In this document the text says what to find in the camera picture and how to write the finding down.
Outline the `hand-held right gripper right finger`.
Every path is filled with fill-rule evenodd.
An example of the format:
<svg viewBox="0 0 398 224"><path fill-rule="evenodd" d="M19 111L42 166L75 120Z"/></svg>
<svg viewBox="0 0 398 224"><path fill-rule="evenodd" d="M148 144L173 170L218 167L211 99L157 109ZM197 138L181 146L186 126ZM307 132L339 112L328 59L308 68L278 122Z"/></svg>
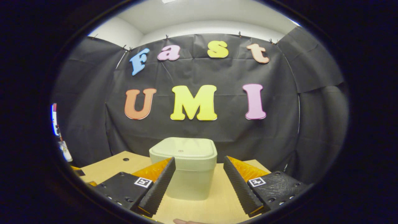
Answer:
<svg viewBox="0 0 398 224"><path fill-rule="evenodd" d="M276 210L308 188L282 171L268 172L231 156L224 157L223 169L249 217Z"/></svg>

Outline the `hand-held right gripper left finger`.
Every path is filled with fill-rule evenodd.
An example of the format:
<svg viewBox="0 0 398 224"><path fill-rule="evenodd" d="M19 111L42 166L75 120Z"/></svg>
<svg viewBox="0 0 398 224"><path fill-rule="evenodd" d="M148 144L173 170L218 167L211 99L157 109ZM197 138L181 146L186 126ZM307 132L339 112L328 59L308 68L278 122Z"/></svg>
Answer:
<svg viewBox="0 0 398 224"><path fill-rule="evenodd" d="M119 172L93 188L116 205L151 218L174 172L175 158L169 157L134 173Z"/></svg>

